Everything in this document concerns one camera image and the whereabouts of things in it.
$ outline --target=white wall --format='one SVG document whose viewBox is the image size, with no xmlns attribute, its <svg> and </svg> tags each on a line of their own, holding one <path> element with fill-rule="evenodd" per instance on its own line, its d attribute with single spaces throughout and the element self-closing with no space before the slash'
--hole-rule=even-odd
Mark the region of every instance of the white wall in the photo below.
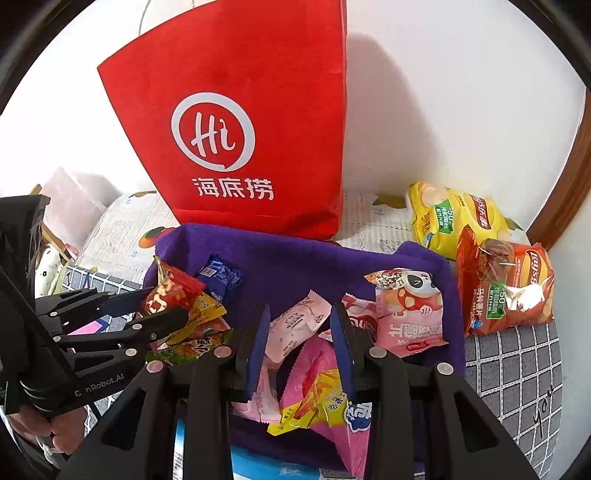
<svg viewBox="0 0 591 480">
<path fill-rule="evenodd" d="M 191 1 L 151 0 L 143 30 Z M 137 36 L 145 3 L 96 0 L 35 62 L 0 117 L 0 193 L 26 193 L 59 164 L 122 191 L 152 186 L 96 72 Z M 345 186 L 440 181 L 493 195 L 527 227 L 583 106 L 550 40 L 506 0 L 349 0 L 348 19 Z"/>
<path fill-rule="evenodd" d="M 560 431 L 548 480 L 557 480 L 579 454 L 591 434 L 591 196 L 550 251 L 556 275 L 554 315 L 562 357 Z"/>
</svg>

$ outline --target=blue logo on package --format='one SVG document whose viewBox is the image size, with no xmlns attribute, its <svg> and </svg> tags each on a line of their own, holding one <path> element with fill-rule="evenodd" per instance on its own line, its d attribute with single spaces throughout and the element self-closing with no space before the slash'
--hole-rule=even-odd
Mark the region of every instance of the blue logo on package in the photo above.
<svg viewBox="0 0 591 480">
<path fill-rule="evenodd" d="M 367 430 L 371 424 L 371 403 L 349 402 L 345 410 L 345 422 L 353 433 Z"/>
</svg>

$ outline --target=blue gripper pad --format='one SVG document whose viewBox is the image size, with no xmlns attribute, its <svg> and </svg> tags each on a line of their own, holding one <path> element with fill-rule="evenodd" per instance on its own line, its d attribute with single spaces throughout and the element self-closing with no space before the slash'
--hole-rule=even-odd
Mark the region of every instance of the blue gripper pad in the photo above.
<svg viewBox="0 0 591 480">
<path fill-rule="evenodd" d="M 349 344 L 345 338 L 343 325 L 339 318 L 339 312 L 334 305 L 330 311 L 330 333 L 332 334 L 333 345 L 335 347 L 336 363 L 339 366 L 341 386 L 349 398 L 355 398 L 353 360 L 349 352 Z"/>
<path fill-rule="evenodd" d="M 246 367 L 246 388 L 245 393 L 248 399 L 252 398 L 253 393 L 258 386 L 258 380 L 261 375 L 262 359 L 265 356 L 267 347 L 267 337 L 269 337 L 269 324 L 271 323 L 271 311 L 269 305 L 265 305 L 261 321 L 256 330 L 256 337 L 252 345 L 251 354 L 248 356 L 248 365 Z"/>
</svg>

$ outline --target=purple cloth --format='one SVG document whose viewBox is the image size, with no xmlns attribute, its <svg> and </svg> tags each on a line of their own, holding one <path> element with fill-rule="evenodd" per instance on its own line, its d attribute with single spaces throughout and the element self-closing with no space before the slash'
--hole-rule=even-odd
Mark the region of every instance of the purple cloth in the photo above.
<svg viewBox="0 0 591 480">
<path fill-rule="evenodd" d="M 183 225 L 156 243 L 156 254 L 163 261 L 191 275 L 205 265 L 211 253 L 244 273 L 244 283 L 225 302 L 228 313 L 224 318 L 232 327 L 245 326 L 254 304 L 260 301 L 269 304 L 273 319 L 310 290 L 331 303 L 340 301 L 345 293 L 373 300 L 375 286 L 364 275 L 397 267 L 428 272 L 443 296 L 443 338 L 449 345 L 430 348 L 406 359 L 426 367 L 448 362 L 456 372 L 464 374 L 464 334 L 456 278 L 447 260 L 419 244 L 405 242 L 387 255 L 327 242 L 196 223 Z M 156 270 L 152 266 L 144 284 L 155 283 Z M 278 371 L 279 395 L 298 353 L 299 349 L 292 352 Z M 262 455 L 319 468 L 344 469 L 334 444 L 311 430 L 274 437 L 267 433 L 266 424 L 231 416 L 230 433 L 232 443 Z"/>
</svg>

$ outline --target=snack package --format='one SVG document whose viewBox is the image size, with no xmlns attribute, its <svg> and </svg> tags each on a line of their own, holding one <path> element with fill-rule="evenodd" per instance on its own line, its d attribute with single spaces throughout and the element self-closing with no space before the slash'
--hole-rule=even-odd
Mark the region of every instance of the snack package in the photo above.
<svg viewBox="0 0 591 480">
<path fill-rule="evenodd" d="M 197 273 L 197 279 L 207 285 L 207 291 L 223 303 L 226 294 L 242 283 L 243 274 L 237 268 L 227 265 L 217 255 L 209 255 L 205 266 Z"/>
<path fill-rule="evenodd" d="M 190 311 L 197 296 L 205 289 L 205 284 L 161 262 L 158 257 L 154 257 L 154 261 L 158 264 L 158 285 L 144 300 L 142 313 L 150 315 L 171 307 Z"/>
<path fill-rule="evenodd" d="M 187 339 L 195 340 L 197 338 L 208 337 L 215 335 L 216 333 L 226 332 L 229 329 L 230 326 L 226 323 L 226 321 L 222 317 L 218 317 L 198 325 L 198 327 L 188 335 Z"/>
<path fill-rule="evenodd" d="M 372 405 L 348 402 L 330 343 L 312 337 L 304 344 L 287 380 L 280 406 L 280 423 L 269 425 L 268 433 L 279 435 L 310 428 L 335 443 L 349 473 L 363 476 Z"/>
<path fill-rule="evenodd" d="M 431 275 L 394 268 L 365 278 L 376 285 L 375 345 L 400 358 L 447 345 L 443 340 L 443 298 Z"/>
<path fill-rule="evenodd" d="M 492 199 L 425 181 L 411 185 L 408 195 L 417 242 L 450 260 L 456 259 L 458 237 L 466 225 L 479 243 L 486 238 L 509 240 L 505 218 Z"/>
<path fill-rule="evenodd" d="M 346 293 L 341 301 L 347 309 L 351 324 L 366 329 L 369 332 L 371 339 L 375 342 L 378 338 L 378 314 L 375 302 L 358 299 L 350 293 Z M 330 329 L 319 333 L 318 336 L 329 342 L 333 341 Z"/>
<path fill-rule="evenodd" d="M 546 250 L 540 244 L 477 241 L 467 226 L 457 249 L 466 336 L 552 322 L 554 271 Z"/>
<path fill-rule="evenodd" d="M 313 336 L 330 315 L 330 303 L 310 290 L 308 296 L 279 315 L 269 327 L 265 353 L 276 364 Z"/>
<path fill-rule="evenodd" d="M 198 326 L 225 314 L 226 309 L 221 303 L 211 298 L 206 293 L 201 292 L 195 298 L 193 306 L 189 311 L 189 321 L 187 324 L 180 330 L 171 333 L 166 337 L 165 341 L 169 345 L 180 343 L 183 340 L 186 340 Z"/>
<path fill-rule="evenodd" d="M 252 395 L 252 400 L 248 403 L 232 402 L 234 415 L 262 423 L 279 423 L 281 413 L 275 382 L 277 368 L 279 365 L 271 362 L 268 357 L 263 359 L 259 383 Z"/>
<path fill-rule="evenodd" d="M 180 365 L 193 362 L 204 353 L 209 352 L 217 346 L 223 345 L 223 334 L 218 333 L 211 337 L 189 340 L 188 342 L 168 346 L 163 343 L 158 350 L 150 350 L 146 353 L 146 361 L 160 360 L 167 365 Z"/>
</svg>

